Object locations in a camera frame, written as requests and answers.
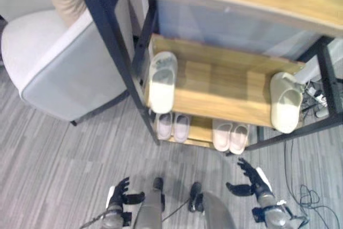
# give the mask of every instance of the robotic hand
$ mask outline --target robotic hand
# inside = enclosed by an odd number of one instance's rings
[[[123,204],[136,205],[143,202],[145,198],[144,192],[140,194],[125,194],[128,191],[129,177],[118,183],[114,189],[114,193],[109,200],[107,212],[102,219],[103,229],[120,229],[123,226],[130,226],[132,213],[123,212]]]
[[[292,228],[289,221],[296,218],[285,205],[286,202],[277,203],[269,186],[269,182],[261,169],[253,168],[245,159],[239,158],[237,163],[251,182],[251,185],[232,185],[227,182],[226,187],[236,196],[250,196],[255,194],[261,208],[252,210],[257,223],[264,222],[268,228]]]

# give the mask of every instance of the chair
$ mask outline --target chair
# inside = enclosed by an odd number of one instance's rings
[[[132,57],[127,0],[115,12]],[[69,28],[51,0],[0,0],[0,14],[9,22],[2,35],[4,65],[24,102],[73,121],[125,91],[88,10]]]

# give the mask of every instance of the slipper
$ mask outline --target slipper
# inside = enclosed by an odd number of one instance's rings
[[[272,125],[284,134],[291,133],[299,121],[302,93],[295,77],[286,72],[275,74],[270,82]]]
[[[213,132],[213,145],[216,150],[225,152],[230,148],[230,133],[233,128],[233,122],[213,119],[212,132]]]
[[[175,114],[174,120],[174,139],[177,142],[185,142],[188,138],[191,116],[181,113]]]
[[[248,141],[249,125],[235,123],[230,136],[230,152],[236,155],[242,154]]]
[[[152,111],[165,114],[174,105],[177,59],[171,52],[159,52],[149,69],[149,102]]]
[[[168,140],[172,136],[173,114],[159,114],[156,116],[157,138]]]

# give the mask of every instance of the gray carpet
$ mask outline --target gray carpet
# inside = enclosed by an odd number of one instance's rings
[[[335,210],[341,223],[342,139],[341,126],[295,140],[292,176],[297,194],[301,183],[315,189],[321,203]],[[300,214],[287,191],[283,151],[279,144],[242,156],[262,167],[277,197]],[[130,97],[88,114],[73,127],[26,106],[0,68],[0,228],[77,229],[103,211],[108,188],[125,176],[131,178],[131,193],[149,191],[156,176],[164,177],[163,216],[184,202],[191,184],[200,181],[204,189],[221,197],[237,228],[265,228],[251,215],[256,199],[235,197],[225,188],[227,181],[248,182],[236,162],[237,157],[226,158],[201,147],[155,146]],[[130,207],[133,217],[137,209]],[[330,212],[321,212],[329,227],[337,228]],[[307,228],[325,228],[313,211],[309,215]],[[204,217],[184,207],[163,228],[202,229]]]

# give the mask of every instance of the power strip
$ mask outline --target power strip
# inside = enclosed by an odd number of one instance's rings
[[[321,90],[316,90],[313,87],[309,87],[306,92],[314,98],[317,102],[319,102],[323,107],[327,107],[326,97],[322,94]]]

